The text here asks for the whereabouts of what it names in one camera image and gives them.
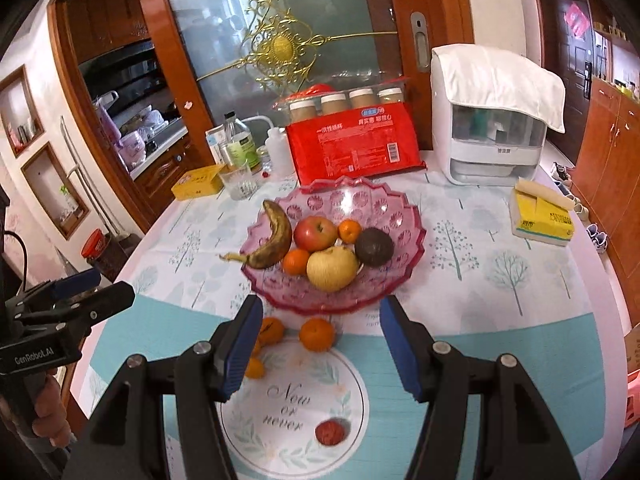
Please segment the person left hand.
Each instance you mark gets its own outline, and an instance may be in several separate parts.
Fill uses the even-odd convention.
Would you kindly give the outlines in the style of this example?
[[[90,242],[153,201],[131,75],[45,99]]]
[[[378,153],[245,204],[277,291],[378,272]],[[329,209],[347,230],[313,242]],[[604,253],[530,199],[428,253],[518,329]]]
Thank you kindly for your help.
[[[35,400],[35,412],[32,431],[37,437],[48,439],[55,448],[65,448],[70,444],[72,430],[62,402],[61,387],[51,374],[47,374]]]

